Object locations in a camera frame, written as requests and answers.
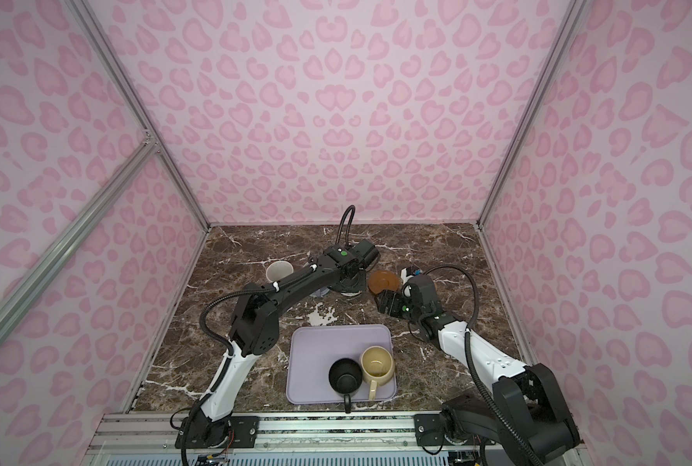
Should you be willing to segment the brown wooden round coaster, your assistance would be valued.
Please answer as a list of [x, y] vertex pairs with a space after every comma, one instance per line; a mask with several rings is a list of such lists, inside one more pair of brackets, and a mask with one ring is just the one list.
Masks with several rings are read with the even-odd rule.
[[385, 270], [373, 271], [367, 278], [367, 288], [374, 296], [388, 290], [398, 292], [402, 287], [402, 279], [397, 274]]

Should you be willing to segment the beige yellow mug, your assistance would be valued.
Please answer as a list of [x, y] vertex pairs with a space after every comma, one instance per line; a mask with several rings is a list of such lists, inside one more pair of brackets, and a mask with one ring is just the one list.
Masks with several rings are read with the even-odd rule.
[[369, 388], [369, 401], [375, 401], [377, 390], [388, 384], [395, 376], [394, 357], [386, 348], [372, 346], [361, 354], [359, 363], [363, 373], [363, 381]]

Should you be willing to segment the white mug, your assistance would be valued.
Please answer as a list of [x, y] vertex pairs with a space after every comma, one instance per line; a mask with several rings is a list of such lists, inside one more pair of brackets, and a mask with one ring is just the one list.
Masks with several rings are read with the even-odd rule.
[[293, 264], [286, 260], [277, 260], [266, 267], [266, 280], [270, 283], [279, 282], [295, 271]]

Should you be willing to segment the black mug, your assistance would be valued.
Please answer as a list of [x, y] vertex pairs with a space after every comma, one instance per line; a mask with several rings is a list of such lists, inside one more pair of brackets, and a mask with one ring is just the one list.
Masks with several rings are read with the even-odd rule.
[[343, 398], [344, 412], [352, 413], [352, 395], [363, 383], [362, 367], [351, 358], [338, 359], [329, 370], [330, 387]]

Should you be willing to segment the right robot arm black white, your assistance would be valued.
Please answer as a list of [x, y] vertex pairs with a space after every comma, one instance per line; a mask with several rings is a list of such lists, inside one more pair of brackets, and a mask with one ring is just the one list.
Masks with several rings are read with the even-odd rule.
[[380, 313], [416, 326], [420, 340], [468, 368], [479, 392], [443, 403], [436, 415], [415, 416], [420, 447], [497, 444], [515, 465], [544, 465], [581, 443], [553, 372], [507, 355], [446, 311], [431, 277], [413, 276], [375, 301]]

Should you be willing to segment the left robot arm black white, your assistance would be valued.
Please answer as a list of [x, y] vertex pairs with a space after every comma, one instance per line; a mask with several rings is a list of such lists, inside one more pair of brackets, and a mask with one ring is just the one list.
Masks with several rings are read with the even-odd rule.
[[[231, 415], [237, 394], [257, 360], [279, 339], [279, 320], [299, 301], [320, 289], [367, 289], [367, 269], [379, 258], [368, 240], [355, 246], [330, 246], [282, 280], [264, 285], [249, 283], [207, 305], [200, 315], [200, 329], [226, 350], [215, 376], [179, 427], [179, 450], [215, 448], [231, 439]], [[207, 324], [212, 310], [235, 299], [231, 330], [227, 337]]]

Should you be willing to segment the lavender serving tray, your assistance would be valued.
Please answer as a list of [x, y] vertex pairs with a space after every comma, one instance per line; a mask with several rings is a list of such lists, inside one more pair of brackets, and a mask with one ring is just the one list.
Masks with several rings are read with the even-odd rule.
[[363, 374], [363, 354], [372, 347], [393, 351], [381, 324], [308, 326], [292, 336], [286, 396], [295, 405], [382, 402], [398, 392], [396, 377], [373, 384]]

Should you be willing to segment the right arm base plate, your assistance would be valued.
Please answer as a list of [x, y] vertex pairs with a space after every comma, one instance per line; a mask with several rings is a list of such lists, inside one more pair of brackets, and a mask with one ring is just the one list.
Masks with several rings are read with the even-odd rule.
[[441, 411], [413, 416], [417, 445], [424, 448], [479, 446], [482, 440], [499, 442], [497, 422], [487, 415]]

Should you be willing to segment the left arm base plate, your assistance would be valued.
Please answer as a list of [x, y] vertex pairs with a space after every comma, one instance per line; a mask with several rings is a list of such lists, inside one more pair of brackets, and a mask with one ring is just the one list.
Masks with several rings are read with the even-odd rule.
[[255, 416], [222, 417], [217, 421], [199, 412], [191, 421], [183, 421], [175, 448], [187, 450], [238, 448], [252, 449], [258, 436], [260, 419]]

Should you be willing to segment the aluminium mounting rail front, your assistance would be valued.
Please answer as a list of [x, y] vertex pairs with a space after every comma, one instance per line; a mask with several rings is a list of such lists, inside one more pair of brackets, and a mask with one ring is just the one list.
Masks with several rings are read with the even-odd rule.
[[423, 412], [246, 413], [260, 419], [252, 449], [179, 450], [168, 414], [105, 417], [85, 465], [474, 465], [478, 446], [422, 448], [413, 416]]

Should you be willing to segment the aluminium frame diagonal bar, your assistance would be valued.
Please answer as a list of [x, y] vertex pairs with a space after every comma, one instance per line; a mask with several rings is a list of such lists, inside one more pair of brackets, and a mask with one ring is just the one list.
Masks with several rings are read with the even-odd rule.
[[75, 217], [57, 240], [40, 256], [35, 266], [0, 301], [0, 346], [42, 293], [61, 273], [70, 258], [87, 240], [106, 213], [120, 199], [147, 161], [156, 154], [157, 141], [149, 137], [132, 154], [93, 199]]

